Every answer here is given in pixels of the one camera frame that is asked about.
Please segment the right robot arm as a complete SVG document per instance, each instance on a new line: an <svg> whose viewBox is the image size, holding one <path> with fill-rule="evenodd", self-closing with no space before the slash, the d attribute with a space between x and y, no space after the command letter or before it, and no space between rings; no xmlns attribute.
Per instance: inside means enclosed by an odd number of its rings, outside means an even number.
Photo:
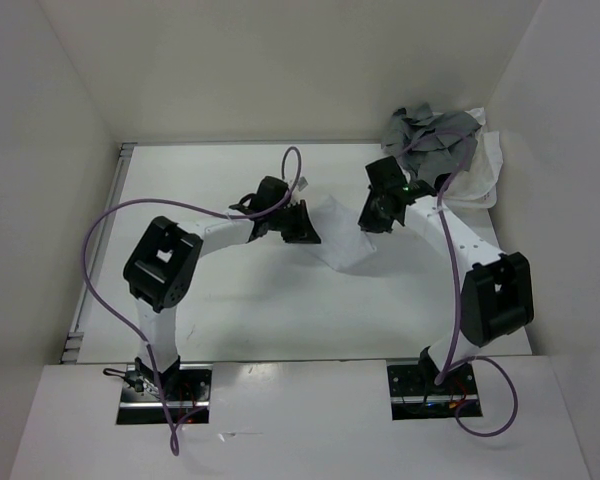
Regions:
<svg viewBox="0 0 600 480"><path fill-rule="evenodd" d="M477 235L426 182L408 182L394 157L369 163L365 170L369 192L359 218L361 230L390 233L399 224L450 260L453 325L423 349L418 361L422 388L442 392L454 370L534 319L530 263L523 254L507 254Z"/></svg>

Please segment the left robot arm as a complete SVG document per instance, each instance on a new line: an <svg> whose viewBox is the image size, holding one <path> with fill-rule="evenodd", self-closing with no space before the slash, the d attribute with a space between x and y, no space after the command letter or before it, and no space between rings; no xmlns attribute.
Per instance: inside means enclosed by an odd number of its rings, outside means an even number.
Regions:
<svg viewBox="0 0 600 480"><path fill-rule="evenodd" d="M136 372L156 399L172 397L179 387L177 305L185 298L202 257L253 242L269 232L279 233L290 244L321 242L306 202L290 199L289 193L283 180L267 176L256 192L245 195L218 218L183 227L158 216L148 225L124 266L123 278L135 299L143 335Z"/></svg>

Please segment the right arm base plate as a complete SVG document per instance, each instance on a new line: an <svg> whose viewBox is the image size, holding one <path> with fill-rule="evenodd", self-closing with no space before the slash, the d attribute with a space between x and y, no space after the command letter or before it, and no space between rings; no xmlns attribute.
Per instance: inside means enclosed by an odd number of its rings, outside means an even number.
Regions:
<svg viewBox="0 0 600 480"><path fill-rule="evenodd" d="M393 421L483 416L470 365L452 372L440 386L425 379L414 359L388 362L386 372Z"/></svg>

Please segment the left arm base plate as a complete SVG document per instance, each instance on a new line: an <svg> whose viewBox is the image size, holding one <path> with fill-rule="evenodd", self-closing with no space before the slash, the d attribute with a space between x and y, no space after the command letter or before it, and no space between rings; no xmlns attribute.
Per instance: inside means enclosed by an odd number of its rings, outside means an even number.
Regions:
<svg viewBox="0 0 600 480"><path fill-rule="evenodd" d="M155 386L144 380L132 364L123 370L108 369L108 374L121 378L116 424L122 426L166 424L162 402ZM184 418L185 424L209 421L212 366L184 363L165 386L167 408L174 423Z"/></svg>

